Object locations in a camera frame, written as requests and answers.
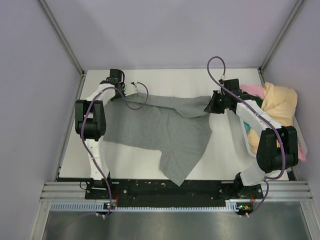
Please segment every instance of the table surface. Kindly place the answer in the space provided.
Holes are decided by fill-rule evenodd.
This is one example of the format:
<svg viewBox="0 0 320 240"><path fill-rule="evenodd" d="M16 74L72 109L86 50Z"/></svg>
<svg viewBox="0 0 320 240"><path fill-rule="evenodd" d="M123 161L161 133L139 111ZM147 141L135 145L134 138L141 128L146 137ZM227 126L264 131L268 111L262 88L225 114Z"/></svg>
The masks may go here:
<svg viewBox="0 0 320 240"><path fill-rule="evenodd" d="M212 69L217 79L221 69ZM217 86L208 76L206 69L143 69L124 70L125 81L144 83L151 95L194 98L212 96ZM89 70L86 74L81 99L94 92L99 83L109 76L109 70ZM227 69L226 80L238 78L240 84L261 85L257 69ZM139 92L145 89L139 85ZM256 159L249 155L240 119L233 112L211 114L209 118L212 134L201 160L191 171L189 180L233 180L235 175L248 168ZM113 179L167 179L159 170L161 152L103 142L107 165ZM76 134L73 123L59 177L89 178L88 154ZM281 180L288 180L284 174Z"/></svg>

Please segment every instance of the pink cloth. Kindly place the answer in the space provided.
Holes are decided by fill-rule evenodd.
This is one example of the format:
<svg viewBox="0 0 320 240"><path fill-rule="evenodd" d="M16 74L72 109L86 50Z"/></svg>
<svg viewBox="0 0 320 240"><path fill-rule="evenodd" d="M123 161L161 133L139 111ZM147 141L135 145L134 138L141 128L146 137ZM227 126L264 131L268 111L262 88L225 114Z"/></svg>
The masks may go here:
<svg viewBox="0 0 320 240"><path fill-rule="evenodd" d="M262 86L255 86L249 84L241 84L240 88L243 92L247 92L248 94L259 97L262 100L265 98L264 88Z"/></svg>
<svg viewBox="0 0 320 240"><path fill-rule="evenodd" d="M265 99L265 92L264 88L262 86L255 86L255 85L250 85L250 84L241 84L240 89L243 92L247 92L248 94L259 97L262 100ZM302 161L305 162L306 159L306 153L305 151L298 145L298 158Z"/></svg>

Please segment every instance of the wall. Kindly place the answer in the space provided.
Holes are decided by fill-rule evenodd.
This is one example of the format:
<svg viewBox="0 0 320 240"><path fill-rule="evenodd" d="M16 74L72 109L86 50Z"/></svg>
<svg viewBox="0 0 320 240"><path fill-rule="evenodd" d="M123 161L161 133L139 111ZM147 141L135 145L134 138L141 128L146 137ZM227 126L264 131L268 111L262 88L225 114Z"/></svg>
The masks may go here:
<svg viewBox="0 0 320 240"><path fill-rule="evenodd" d="M266 80L294 88L296 118L305 139L307 162L297 171L309 182L320 211L320 1L307 0L265 71Z"/></svg>
<svg viewBox="0 0 320 240"><path fill-rule="evenodd" d="M82 67L261 66L296 0L46 0ZM218 61L212 67L221 67Z"/></svg>
<svg viewBox="0 0 320 240"><path fill-rule="evenodd" d="M79 75L36 0L0 3L0 239L30 234Z"/></svg>

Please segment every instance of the yellow towel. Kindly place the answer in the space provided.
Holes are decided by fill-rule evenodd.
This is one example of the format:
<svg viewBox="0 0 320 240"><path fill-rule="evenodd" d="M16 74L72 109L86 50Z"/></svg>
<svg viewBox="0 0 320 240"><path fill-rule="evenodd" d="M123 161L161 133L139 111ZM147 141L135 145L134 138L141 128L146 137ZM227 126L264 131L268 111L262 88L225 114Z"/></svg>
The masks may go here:
<svg viewBox="0 0 320 240"><path fill-rule="evenodd" d="M298 101L296 91L284 86L274 86L269 82L264 84L263 90L262 110L283 126L292 126ZM260 138L253 129L247 136L251 152L256 154Z"/></svg>

